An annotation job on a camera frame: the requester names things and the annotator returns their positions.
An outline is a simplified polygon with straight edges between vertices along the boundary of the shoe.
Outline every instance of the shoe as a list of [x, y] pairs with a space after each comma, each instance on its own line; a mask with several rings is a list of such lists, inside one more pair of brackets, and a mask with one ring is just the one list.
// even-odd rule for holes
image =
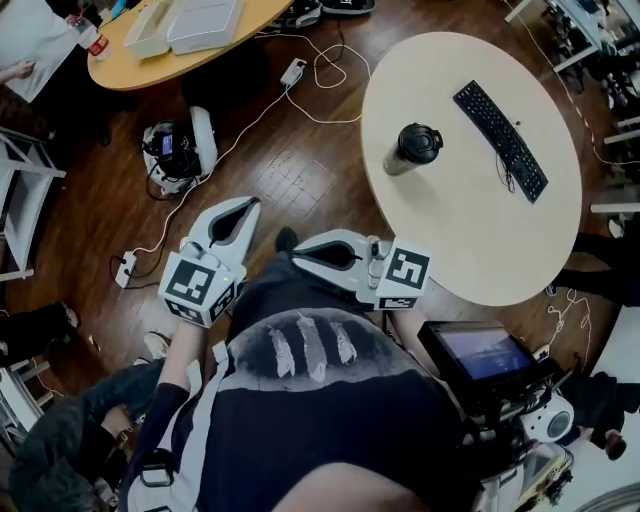
[[80, 325], [78, 313], [76, 313], [73, 309], [67, 306], [64, 302], [61, 302], [60, 304], [62, 304], [62, 307], [64, 308], [64, 311], [67, 314], [67, 322], [69, 322], [69, 325], [74, 329], [77, 329], [78, 325]]
[[158, 333], [148, 332], [144, 335], [143, 341], [154, 361], [156, 359], [166, 359], [169, 355], [169, 345]]
[[276, 252], [291, 254], [298, 245], [298, 235], [290, 227], [284, 227], [276, 237]]
[[376, 0], [320, 0], [322, 12], [357, 16], [368, 14], [376, 8]]
[[555, 297], [556, 295], [558, 295], [558, 287], [553, 283], [547, 285], [544, 291], [549, 297]]

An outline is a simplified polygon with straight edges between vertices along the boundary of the sneaker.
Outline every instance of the sneaker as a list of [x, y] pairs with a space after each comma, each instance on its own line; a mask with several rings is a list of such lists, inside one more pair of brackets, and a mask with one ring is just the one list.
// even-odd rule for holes
[[367, 14], [376, 8], [376, 0], [320, 0], [322, 12], [357, 16]]
[[169, 345], [158, 333], [148, 332], [144, 335], [143, 341], [154, 361], [156, 359], [166, 359], [169, 355]]
[[276, 237], [276, 252], [291, 254], [298, 245], [298, 235], [290, 227], [284, 227]]

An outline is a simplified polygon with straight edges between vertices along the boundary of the white shelf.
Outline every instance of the white shelf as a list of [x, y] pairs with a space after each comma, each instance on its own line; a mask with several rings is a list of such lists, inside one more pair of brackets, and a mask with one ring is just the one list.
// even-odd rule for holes
[[[7, 145], [2, 141], [0, 141], [0, 158], [9, 158]], [[10, 167], [0, 166], [0, 212], [4, 210], [4, 201], [7, 198], [7, 193], [9, 192], [13, 172], [14, 170]]]
[[52, 176], [31, 172], [21, 172], [18, 175], [4, 234], [20, 270], [27, 269], [31, 240], [52, 181]]
[[29, 251], [40, 211], [53, 179], [62, 178], [66, 173], [54, 167], [41, 141], [4, 129], [0, 133], [23, 152], [12, 155], [15, 152], [7, 148], [11, 144], [6, 139], [0, 140], [0, 208], [6, 210], [4, 235], [19, 269], [0, 274], [0, 281], [5, 281], [33, 275], [33, 270], [28, 268]]

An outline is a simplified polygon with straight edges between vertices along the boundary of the charger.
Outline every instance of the charger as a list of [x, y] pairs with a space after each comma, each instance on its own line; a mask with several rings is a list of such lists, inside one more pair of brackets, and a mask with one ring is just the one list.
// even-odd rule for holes
[[307, 61], [302, 59], [293, 59], [289, 67], [284, 72], [284, 75], [280, 78], [280, 83], [285, 86], [286, 89], [291, 89], [304, 73], [304, 68], [307, 66]]

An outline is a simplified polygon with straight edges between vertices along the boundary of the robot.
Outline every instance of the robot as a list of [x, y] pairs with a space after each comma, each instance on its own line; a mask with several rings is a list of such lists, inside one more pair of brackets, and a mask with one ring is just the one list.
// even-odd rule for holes
[[[259, 217], [256, 197], [229, 199], [200, 214], [180, 251], [169, 255], [160, 283], [159, 295], [173, 315], [211, 327], [237, 298]], [[403, 310], [424, 295], [431, 257], [399, 239], [336, 229], [301, 243], [292, 261], [368, 309]]]
[[[179, 252], [169, 255], [162, 276], [159, 296], [171, 314], [208, 328], [238, 298], [260, 211], [258, 198], [239, 197], [200, 214]], [[398, 311], [413, 308], [424, 295], [431, 255], [397, 238], [389, 242], [337, 229], [299, 244], [292, 262], [366, 309]], [[461, 410], [473, 425], [468, 460], [484, 488], [475, 510], [513, 510], [529, 447], [556, 441], [571, 428], [573, 408], [548, 380], [532, 380], [521, 399], [505, 401], [497, 414]]]
[[238, 197], [200, 214], [160, 281], [158, 294], [171, 314], [208, 328], [236, 299], [260, 209], [258, 198]]
[[206, 178], [218, 159], [209, 112], [193, 106], [189, 113], [191, 126], [161, 121], [144, 131], [142, 156], [148, 179], [160, 186], [163, 196]]

